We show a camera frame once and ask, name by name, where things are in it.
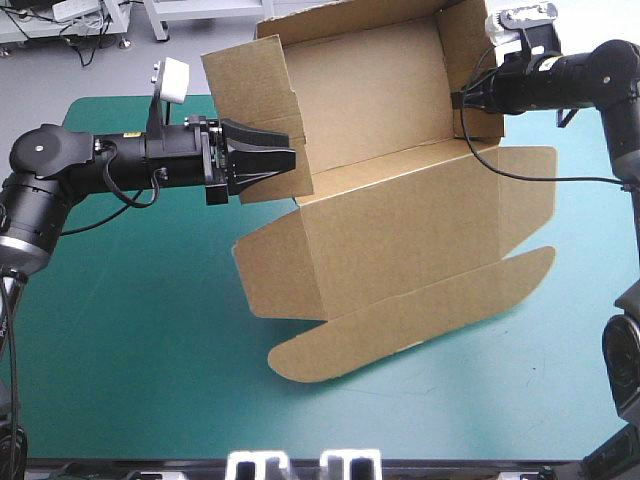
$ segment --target box flap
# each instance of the box flap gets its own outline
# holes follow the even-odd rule
[[[313,193],[304,149],[304,129],[277,37],[202,57],[209,87],[223,118],[289,135],[296,169],[264,180],[243,192],[243,201],[263,201]]]
[[[285,49],[311,173],[452,138],[433,17]]]
[[[297,382],[342,376],[511,308],[538,286],[553,258],[553,248],[541,248],[387,298],[278,345],[269,365]]]
[[[413,155],[414,150],[404,153]],[[503,168],[527,174],[555,172],[555,153],[549,148],[493,148],[485,155]],[[426,153],[423,158],[428,163]],[[551,217],[554,192],[552,184],[499,177],[467,155],[303,204],[302,221],[293,227],[274,226],[272,232],[282,238],[292,235],[288,228],[304,230],[304,237],[296,233],[296,241],[306,240],[301,252],[307,252],[313,265],[318,288],[314,299],[322,300],[325,315],[315,318],[331,320],[499,261]],[[311,267],[302,267],[298,260],[287,263],[285,245],[278,247],[282,253],[260,251],[261,261],[268,265],[261,268],[278,272],[277,277],[254,272],[244,255],[256,255],[264,240],[253,235],[238,242],[236,258],[245,287],[253,292],[249,300],[254,308],[256,292],[281,295],[272,278],[296,278],[303,271],[305,282],[310,282],[304,290],[310,288]],[[281,307],[271,314],[269,308],[275,307],[260,302],[267,307],[263,316],[314,318],[320,311],[311,303],[308,312],[298,309],[294,315]]]
[[[283,45],[368,30],[432,15],[446,0],[350,0],[333,2],[261,22],[258,38],[280,35]]]
[[[255,315],[325,318],[299,210],[242,238],[233,252]]]

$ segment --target table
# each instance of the table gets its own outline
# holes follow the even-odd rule
[[[85,98],[65,120],[95,133],[144,128],[147,97]],[[209,97],[187,113],[213,116]],[[609,175],[597,112],[566,131],[551,112],[509,119],[509,145],[559,148],[561,174]],[[207,207],[201,187],[61,239],[32,278],[16,327],[32,457],[223,458],[281,448],[377,447],[386,458],[581,458],[621,426],[600,336],[637,278],[629,199],[561,185],[554,219],[518,251],[558,249],[548,278],[497,318],[342,379],[289,382],[270,348],[315,322],[258,319],[231,255],[235,240],[290,200]],[[68,227],[119,206],[96,195]]]

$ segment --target open cardboard box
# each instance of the open cardboard box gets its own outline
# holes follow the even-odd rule
[[[459,139],[450,93],[489,45],[486,16],[483,0],[350,0],[203,57],[220,114],[298,155],[242,200],[299,209],[235,247],[257,316],[327,321],[271,351],[280,375],[351,372],[509,309],[549,270],[551,247],[505,256],[550,218],[554,185],[494,175]],[[555,173],[553,149],[501,148],[501,116],[468,116],[495,165]]]

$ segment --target cable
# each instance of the cable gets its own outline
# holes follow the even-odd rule
[[[11,370],[11,452],[9,456],[9,480],[15,478],[16,447],[18,443],[18,368],[16,362],[16,339],[13,332],[13,311],[9,305],[9,294],[0,277],[0,292],[2,293],[2,312],[7,321],[7,337],[9,340],[9,363]]]
[[[43,15],[40,15],[34,10],[31,10],[31,13],[25,13],[26,10],[16,10],[15,8],[7,7],[5,5],[0,5],[0,10],[3,10],[4,12],[13,13],[14,15],[18,15],[20,18],[37,18],[39,20],[44,20],[49,23],[55,23],[57,25],[66,25],[65,22],[58,22],[53,18],[45,17]]]
[[[111,26],[111,15],[107,16],[107,20],[106,22],[104,22],[104,26],[100,29],[100,33],[98,34],[98,39],[95,45],[93,46],[93,48],[91,49],[91,55],[89,56],[89,60],[84,59],[84,57],[82,56],[82,51],[79,48],[79,45],[72,45],[69,43],[69,46],[78,55],[78,58],[80,59],[80,65],[82,65],[82,68],[86,68],[93,63],[93,59],[96,55],[96,51],[102,48],[102,40],[107,30],[109,30],[110,26]]]
[[[473,142],[471,141],[471,137],[469,136],[469,132],[467,130],[467,121],[466,121],[466,100],[469,91],[477,86],[478,75],[480,73],[480,68],[482,67],[482,63],[487,58],[487,56],[493,52],[496,47],[489,47],[481,56],[480,60],[476,64],[473,69],[473,73],[469,79],[469,82],[464,86],[464,90],[462,91],[462,104],[460,105],[460,121],[462,123],[462,132],[464,134],[464,139],[469,146],[469,150],[473,153],[473,156],[487,169],[491,170],[493,173],[498,175],[502,175],[503,177],[512,178],[514,180],[522,180],[525,182],[602,182],[602,183],[612,183],[614,185],[622,185],[625,183],[616,180],[613,178],[605,178],[605,177],[530,177],[527,175],[518,175],[516,173],[506,172],[504,170],[500,170],[499,168],[493,166],[491,162],[489,162],[486,158],[484,158],[478,149],[475,147]]]
[[[136,202],[136,198],[128,197],[122,190],[120,190],[120,187],[116,185],[116,182],[114,182],[113,178],[111,178],[111,173],[109,169],[111,168],[111,163],[118,156],[118,149],[115,146],[115,144],[111,145],[111,151],[112,151],[111,157],[109,157],[109,160],[107,160],[107,162],[104,164],[104,167],[102,168],[102,179],[104,180],[104,183],[109,189],[109,191],[113,193],[116,197],[118,197],[120,200],[122,200],[122,202],[129,207],[147,208],[153,205],[154,203],[156,203],[156,201],[158,200],[158,197],[160,196],[160,183],[158,181],[158,177],[166,178],[166,169],[158,168],[154,170],[153,173],[151,174],[151,186],[153,188],[151,199],[146,203]]]
[[[140,198],[140,195],[142,195],[142,192],[144,192],[144,190],[138,190],[136,192],[136,194],[132,197],[133,200],[137,200],[138,198]],[[102,225],[104,225],[105,223],[110,222],[111,220],[113,220],[114,218],[122,215],[124,212],[126,212],[127,210],[129,210],[131,206],[130,205],[125,205],[124,207],[119,208],[118,210],[116,210],[115,212],[113,212],[111,215],[109,215],[108,217],[103,218],[102,220],[100,220],[99,222],[96,223],[92,223],[90,225],[87,225],[85,227],[79,227],[79,228],[74,228],[73,230],[67,230],[66,232],[62,232],[60,234],[61,237],[64,237],[66,235],[75,235],[76,233],[82,233],[82,232],[88,232],[89,230],[93,230],[94,228],[98,228],[101,227]]]

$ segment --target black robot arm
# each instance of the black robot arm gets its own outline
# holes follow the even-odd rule
[[[152,110],[159,99],[152,102]],[[93,193],[204,185],[209,205],[261,180],[293,170],[287,135],[230,120],[192,115],[151,133],[92,135],[42,125],[22,135],[10,155],[13,173],[0,192],[0,262],[30,276],[44,268],[70,209]]]
[[[507,55],[466,93],[465,106],[517,115],[533,110],[600,111],[614,175],[640,182],[640,48],[623,40],[592,53]]]
[[[520,51],[472,78],[453,95],[454,107],[510,115],[557,110],[562,128],[580,109],[595,107],[613,174],[632,194],[640,248],[640,48],[612,40],[592,53],[565,56],[553,27],[556,16],[553,4],[545,2],[490,17],[487,25],[493,21],[494,31],[517,38]],[[579,470],[541,472],[539,479],[640,478],[640,282],[615,305],[624,313],[607,324],[602,347],[618,415],[629,425],[585,457]]]

